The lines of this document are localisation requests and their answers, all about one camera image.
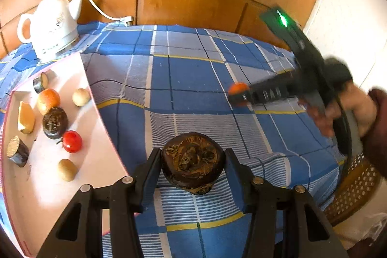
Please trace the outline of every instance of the teapot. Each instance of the teapot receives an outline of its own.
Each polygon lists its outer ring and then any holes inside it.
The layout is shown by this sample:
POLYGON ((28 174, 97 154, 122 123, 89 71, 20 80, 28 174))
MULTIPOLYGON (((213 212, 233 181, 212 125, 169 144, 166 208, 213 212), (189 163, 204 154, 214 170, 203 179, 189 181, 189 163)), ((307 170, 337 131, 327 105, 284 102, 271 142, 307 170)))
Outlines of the teapot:
POLYGON ((31 43, 36 57, 41 61, 55 58, 78 39, 77 19, 81 13, 82 0, 42 0, 34 14, 20 16, 17 36, 22 43, 31 43), (23 24, 30 19, 30 38, 23 35, 23 24))

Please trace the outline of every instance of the metal bolt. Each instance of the metal bolt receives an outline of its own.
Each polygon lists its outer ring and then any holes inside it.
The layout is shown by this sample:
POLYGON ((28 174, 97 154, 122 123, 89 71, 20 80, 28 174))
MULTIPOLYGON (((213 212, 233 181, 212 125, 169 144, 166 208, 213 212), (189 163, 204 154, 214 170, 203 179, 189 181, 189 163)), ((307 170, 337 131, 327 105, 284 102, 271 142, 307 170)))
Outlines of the metal bolt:
POLYGON ((81 192, 88 192, 91 186, 89 184, 84 184, 81 186, 81 192))
POLYGON ((296 190, 296 192, 299 192, 300 194, 303 194, 306 191, 305 187, 302 185, 296 185, 295 190, 296 190))
POLYGON ((262 177, 256 176, 253 178, 253 183, 256 185, 262 185, 264 183, 264 179, 262 177))
POLYGON ((122 179, 122 182, 124 184, 130 184, 130 183, 133 183, 134 181, 134 178, 132 176, 125 176, 123 179, 122 179))

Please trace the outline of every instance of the person's hand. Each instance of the person's hand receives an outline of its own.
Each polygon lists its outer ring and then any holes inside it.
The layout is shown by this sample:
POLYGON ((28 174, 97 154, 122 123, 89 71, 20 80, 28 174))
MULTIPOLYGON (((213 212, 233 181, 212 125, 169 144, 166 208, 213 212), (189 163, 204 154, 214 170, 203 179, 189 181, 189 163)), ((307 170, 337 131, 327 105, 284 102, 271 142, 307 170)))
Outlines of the person's hand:
MULTIPOLYGON (((346 84, 346 88, 339 94, 339 98, 341 106, 345 111, 353 111, 357 121, 359 135, 363 137, 376 119, 376 104, 352 82, 346 84)), ((336 101, 328 104, 325 113, 320 113, 317 107, 310 106, 304 100, 300 100, 299 103, 306 107, 306 112, 314 120, 323 136, 332 137, 334 135, 333 120, 341 116, 341 111, 336 101)))

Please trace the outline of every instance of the blue plaid tablecloth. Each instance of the blue plaid tablecloth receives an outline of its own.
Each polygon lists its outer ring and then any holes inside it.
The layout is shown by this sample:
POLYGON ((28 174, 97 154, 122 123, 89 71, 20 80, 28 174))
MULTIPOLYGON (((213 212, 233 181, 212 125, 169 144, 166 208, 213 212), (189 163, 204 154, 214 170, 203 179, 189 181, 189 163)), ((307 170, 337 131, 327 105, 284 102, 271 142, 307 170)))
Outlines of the blue plaid tablecloth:
MULTIPOLYGON (((241 163, 273 185, 302 184, 322 207, 332 200, 344 158, 296 99, 233 108, 226 98, 234 82, 293 69, 291 53, 210 29, 99 22, 78 29, 80 41, 60 58, 82 53, 95 102, 129 173, 153 147, 197 131, 232 148, 241 163)), ((0 108, 18 83, 48 64, 38 63, 27 44, 6 56, 0 62, 0 108)), ((250 218, 235 206, 224 172, 204 196, 172 187, 161 173, 153 204, 136 222, 145 257, 237 258, 250 218)), ((280 240, 281 212, 277 218, 280 240)), ((2 193, 0 222, 11 232, 2 193)), ((111 257, 109 234, 103 248, 111 257)))

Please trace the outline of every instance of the pink tray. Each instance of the pink tray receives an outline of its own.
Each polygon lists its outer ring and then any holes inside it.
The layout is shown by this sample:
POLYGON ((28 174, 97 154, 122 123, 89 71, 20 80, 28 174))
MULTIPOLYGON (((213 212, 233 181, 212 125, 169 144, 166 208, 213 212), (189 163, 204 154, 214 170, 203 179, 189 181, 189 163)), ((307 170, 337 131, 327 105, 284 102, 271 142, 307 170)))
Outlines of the pink tray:
MULTIPOLYGON (((61 107, 69 119, 69 129, 76 130, 83 139, 83 148, 76 154, 67 153, 57 140, 47 138, 42 129, 42 115, 36 107, 37 93, 32 76, 16 87, 9 98, 4 118, 1 141, 1 177, 8 216, 18 245, 24 255, 35 257, 61 215, 63 209, 83 184, 93 187, 108 186, 127 175, 117 151, 105 129, 92 97, 79 108, 72 102, 77 88, 90 92, 88 79, 79 53, 72 54, 43 69, 49 76, 49 88, 61 98, 61 107), (31 104, 36 122, 31 134, 22 134, 17 128, 20 101, 31 104), (7 158, 6 148, 12 137, 18 135, 30 149, 27 164, 20 168, 7 158), (72 182, 57 175, 61 159, 70 159, 79 169, 72 182)), ((103 213, 102 228, 109 232, 108 211, 103 213)))

